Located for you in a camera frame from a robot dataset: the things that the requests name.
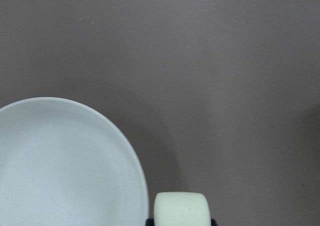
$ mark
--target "plate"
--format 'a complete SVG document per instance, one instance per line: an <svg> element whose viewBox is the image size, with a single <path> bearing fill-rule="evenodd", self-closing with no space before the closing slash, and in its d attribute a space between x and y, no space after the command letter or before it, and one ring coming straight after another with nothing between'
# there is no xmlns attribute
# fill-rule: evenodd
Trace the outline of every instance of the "plate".
<svg viewBox="0 0 320 226"><path fill-rule="evenodd" d="M105 116L51 97L0 109L0 226L143 226L148 214L140 162Z"/></svg>

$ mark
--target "white plate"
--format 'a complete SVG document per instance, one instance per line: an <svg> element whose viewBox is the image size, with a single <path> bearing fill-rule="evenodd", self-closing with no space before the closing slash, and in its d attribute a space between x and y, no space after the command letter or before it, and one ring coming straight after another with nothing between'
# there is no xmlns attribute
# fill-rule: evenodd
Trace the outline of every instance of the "white plate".
<svg viewBox="0 0 320 226"><path fill-rule="evenodd" d="M143 226L149 202L121 131L80 103L0 109L0 226Z"/></svg>

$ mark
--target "round white dish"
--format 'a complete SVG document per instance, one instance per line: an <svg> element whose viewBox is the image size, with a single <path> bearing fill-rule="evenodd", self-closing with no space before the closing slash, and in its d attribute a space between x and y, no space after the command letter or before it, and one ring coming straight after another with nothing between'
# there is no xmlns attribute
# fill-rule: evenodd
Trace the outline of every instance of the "round white dish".
<svg viewBox="0 0 320 226"><path fill-rule="evenodd" d="M0 109L1 226L143 226L148 190L105 116L41 97Z"/></svg>

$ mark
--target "dark gray surface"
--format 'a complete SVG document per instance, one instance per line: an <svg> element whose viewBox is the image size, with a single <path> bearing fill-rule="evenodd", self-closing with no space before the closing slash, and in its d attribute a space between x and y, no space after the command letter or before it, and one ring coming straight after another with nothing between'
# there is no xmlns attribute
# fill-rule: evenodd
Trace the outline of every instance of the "dark gray surface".
<svg viewBox="0 0 320 226"><path fill-rule="evenodd" d="M319 225L319 0L0 9L0 106L56 96L105 114L136 150L151 204L196 191L220 226Z"/></svg>

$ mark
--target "gray table surface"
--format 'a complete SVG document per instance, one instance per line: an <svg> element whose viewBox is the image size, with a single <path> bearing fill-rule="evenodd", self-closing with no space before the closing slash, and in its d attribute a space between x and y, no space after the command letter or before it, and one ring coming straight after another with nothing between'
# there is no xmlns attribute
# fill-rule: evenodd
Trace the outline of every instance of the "gray table surface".
<svg viewBox="0 0 320 226"><path fill-rule="evenodd" d="M320 224L320 0L0 0L0 106L111 119L220 226Z"/></svg>

